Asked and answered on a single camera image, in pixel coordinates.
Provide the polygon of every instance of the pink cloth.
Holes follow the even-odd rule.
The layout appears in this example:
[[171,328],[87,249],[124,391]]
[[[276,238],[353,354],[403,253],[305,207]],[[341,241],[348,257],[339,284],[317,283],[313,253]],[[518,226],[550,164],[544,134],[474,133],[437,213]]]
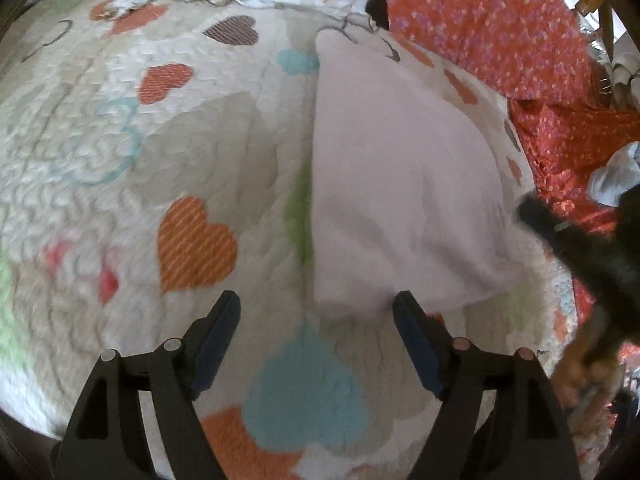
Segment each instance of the pink cloth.
[[500,177],[472,121],[340,32],[320,32],[316,49],[316,307],[372,316],[408,289],[434,312],[513,285]]

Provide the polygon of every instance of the screw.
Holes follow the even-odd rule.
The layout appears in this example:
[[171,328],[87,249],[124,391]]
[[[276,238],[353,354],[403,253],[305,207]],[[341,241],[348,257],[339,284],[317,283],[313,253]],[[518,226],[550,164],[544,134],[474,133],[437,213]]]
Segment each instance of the screw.
[[534,353],[528,348],[518,348],[518,355],[522,357],[525,361],[533,361],[536,358]]
[[453,340],[453,348],[461,351],[469,350],[471,348],[471,343],[466,337],[457,337]]
[[162,345],[167,352],[175,352],[182,346],[182,341],[180,341],[177,337],[167,339]]
[[105,363],[108,363],[109,361],[113,361],[115,357],[116,357],[116,351],[113,348],[109,348],[108,350],[105,350],[100,354],[100,359]]

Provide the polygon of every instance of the quilted blanket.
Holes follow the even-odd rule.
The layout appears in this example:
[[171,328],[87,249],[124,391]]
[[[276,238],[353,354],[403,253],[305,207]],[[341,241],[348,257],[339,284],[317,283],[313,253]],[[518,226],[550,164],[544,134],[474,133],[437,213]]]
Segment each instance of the quilted blanket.
[[[107,22],[108,1],[42,0],[0,43],[0,407],[62,436],[102,350],[150,351],[232,289],[240,326],[196,403],[229,478],[405,478],[439,403],[391,315],[312,309],[315,34],[343,27],[466,113],[511,211],[533,180],[505,99],[402,37],[310,10],[157,0]],[[570,280],[506,229],[527,279],[444,321],[550,369],[575,325]]]

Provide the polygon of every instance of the brown heart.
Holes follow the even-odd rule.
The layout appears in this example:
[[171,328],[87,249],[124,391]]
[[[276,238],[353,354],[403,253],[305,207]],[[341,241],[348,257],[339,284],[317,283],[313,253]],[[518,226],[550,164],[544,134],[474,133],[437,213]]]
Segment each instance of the brown heart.
[[224,224],[209,224],[204,202],[193,196],[177,200],[158,229],[162,291],[213,285],[236,266],[238,243]]
[[231,16],[209,27],[203,34],[227,45],[255,45],[258,33],[254,25],[255,20],[251,16]]

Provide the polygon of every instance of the teal heart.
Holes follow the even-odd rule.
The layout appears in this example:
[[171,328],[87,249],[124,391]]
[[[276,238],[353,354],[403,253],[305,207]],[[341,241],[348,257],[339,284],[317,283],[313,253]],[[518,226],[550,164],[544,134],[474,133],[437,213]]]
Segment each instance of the teal heart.
[[352,370],[305,325],[254,379],[242,419],[261,448],[295,452],[359,441],[369,413]]
[[293,48],[279,51],[278,63],[288,75],[311,74],[320,68],[320,60],[314,54],[303,54]]

